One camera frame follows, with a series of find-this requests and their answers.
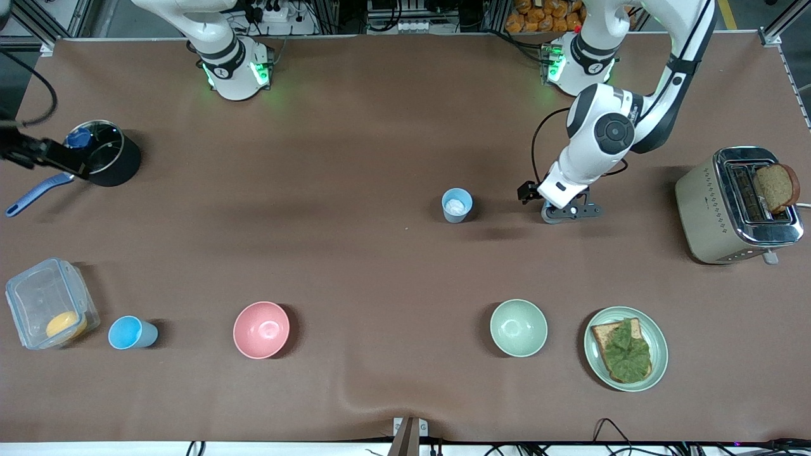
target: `black pot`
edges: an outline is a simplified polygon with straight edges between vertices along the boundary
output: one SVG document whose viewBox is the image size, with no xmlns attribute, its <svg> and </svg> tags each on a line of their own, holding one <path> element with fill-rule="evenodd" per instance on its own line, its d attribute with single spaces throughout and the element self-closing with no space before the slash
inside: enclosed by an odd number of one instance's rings
<svg viewBox="0 0 811 456">
<path fill-rule="evenodd" d="M 87 145 L 82 147 L 87 154 L 90 174 L 86 178 L 102 187 L 115 187 L 132 179 L 141 166 L 141 149 L 124 135 L 115 124 L 106 120 L 91 120 L 74 128 L 90 132 Z"/>
</svg>

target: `clear plastic container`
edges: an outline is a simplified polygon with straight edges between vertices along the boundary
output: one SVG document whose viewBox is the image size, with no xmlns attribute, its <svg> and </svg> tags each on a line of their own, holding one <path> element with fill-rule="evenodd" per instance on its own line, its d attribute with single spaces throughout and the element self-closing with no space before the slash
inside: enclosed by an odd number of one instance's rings
<svg viewBox="0 0 811 456">
<path fill-rule="evenodd" d="M 6 300 L 19 341 L 30 350 L 61 346 L 99 324 L 82 274 L 58 258 L 49 258 L 8 281 Z"/>
</svg>

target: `green bowl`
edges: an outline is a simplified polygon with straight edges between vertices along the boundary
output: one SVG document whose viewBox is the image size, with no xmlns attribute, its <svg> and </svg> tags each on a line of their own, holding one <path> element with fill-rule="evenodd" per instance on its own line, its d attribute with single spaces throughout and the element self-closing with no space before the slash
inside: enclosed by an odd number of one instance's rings
<svg viewBox="0 0 811 456">
<path fill-rule="evenodd" d="M 650 375 L 643 381 L 636 383 L 620 383 L 611 378 L 603 358 L 600 356 L 600 348 L 597 345 L 597 340 L 594 339 L 594 334 L 591 332 L 591 327 L 596 325 L 605 325 L 606 323 L 613 323 L 625 318 L 638 318 L 639 326 L 642 328 L 642 338 L 648 342 L 650 346 Z M 594 318 L 589 321 L 586 326 L 586 335 L 583 338 L 583 347 L 586 350 L 586 359 L 591 366 L 591 369 L 600 377 L 600 380 L 605 382 L 606 385 L 620 391 L 627 391 L 630 393 L 638 393 L 645 391 L 659 383 L 667 370 L 667 342 L 664 340 L 662 330 L 651 320 L 651 318 L 634 308 L 627 308 L 623 306 L 616 306 L 613 308 L 605 308 L 594 315 Z"/>
<path fill-rule="evenodd" d="M 547 333 L 547 318 L 541 309 L 524 299 L 504 301 L 490 317 L 493 342 L 510 356 L 523 358 L 538 353 Z"/>
</svg>

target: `lettuce leaf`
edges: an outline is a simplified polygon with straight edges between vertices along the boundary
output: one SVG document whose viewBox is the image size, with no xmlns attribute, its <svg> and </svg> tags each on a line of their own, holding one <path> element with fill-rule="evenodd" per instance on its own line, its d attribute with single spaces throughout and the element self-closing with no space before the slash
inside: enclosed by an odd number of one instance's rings
<svg viewBox="0 0 811 456">
<path fill-rule="evenodd" d="M 611 335 L 605 350 L 606 367 L 623 383 L 642 381 L 650 366 L 650 347 L 645 339 L 631 337 L 631 320 L 625 319 Z"/>
</svg>

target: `green plate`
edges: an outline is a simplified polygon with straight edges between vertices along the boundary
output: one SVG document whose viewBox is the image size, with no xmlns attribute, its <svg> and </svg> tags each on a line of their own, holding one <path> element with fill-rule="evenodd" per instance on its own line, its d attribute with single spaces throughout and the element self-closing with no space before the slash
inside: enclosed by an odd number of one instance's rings
<svg viewBox="0 0 811 456">
<path fill-rule="evenodd" d="M 600 357 L 600 349 L 597 345 L 597 341 L 594 339 L 594 334 L 591 332 L 592 326 L 622 321 L 625 318 L 639 319 L 639 325 L 642 328 L 642 338 L 644 338 L 645 342 L 648 342 L 650 346 L 652 370 L 645 380 L 636 383 L 620 383 L 611 378 L 608 368 L 606 368 L 603 362 L 603 358 Z M 620 391 L 628 391 L 630 393 L 645 391 L 659 383 L 664 376 L 664 372 L 667 370 L 667 342 L 664 340 L 662 330 L 649 316 L 634 308 L 616 306 L 613 308 L 605 308 L 597 312 L 597 315 L 589 321 L 589 325 L 586 327 L 586 335 L 583 338 L 583 348 L 586 350 L 586 359 L 588 359 L 591 369 L 600 377 L 600 380 L 604 381 L 606 385 Z"/>
</svg>

